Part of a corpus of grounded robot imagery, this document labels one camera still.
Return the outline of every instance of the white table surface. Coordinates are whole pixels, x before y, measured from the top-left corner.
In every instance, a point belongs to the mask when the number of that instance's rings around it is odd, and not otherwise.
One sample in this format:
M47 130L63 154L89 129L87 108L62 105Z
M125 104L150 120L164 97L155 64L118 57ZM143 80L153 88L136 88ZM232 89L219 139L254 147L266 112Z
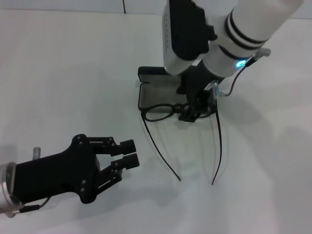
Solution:
M141 165L89 205L62 194L40 211L1 215L0 233L310 234L311 28L287 21L267 43L272 55L219 101L224 158L211 186L215 116L148 123L182 182L140 119L137 69L162 66L160 16L1 10L0 163L29 161L35 146L59 153L84 133L133 139Z

